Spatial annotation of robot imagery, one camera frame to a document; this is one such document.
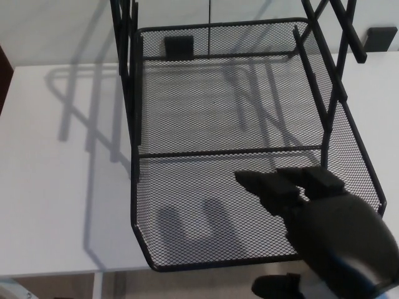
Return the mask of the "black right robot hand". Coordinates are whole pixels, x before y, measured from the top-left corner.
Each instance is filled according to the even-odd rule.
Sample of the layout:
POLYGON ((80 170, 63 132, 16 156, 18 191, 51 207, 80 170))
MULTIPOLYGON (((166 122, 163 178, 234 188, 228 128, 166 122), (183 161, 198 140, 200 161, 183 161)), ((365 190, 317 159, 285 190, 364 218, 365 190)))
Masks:
POLYGON ((398 244, 382 217, 321 166, 236 171, 236 181, 280 217, 306 273, 265 275, 260 298, 397 298, 398 244))

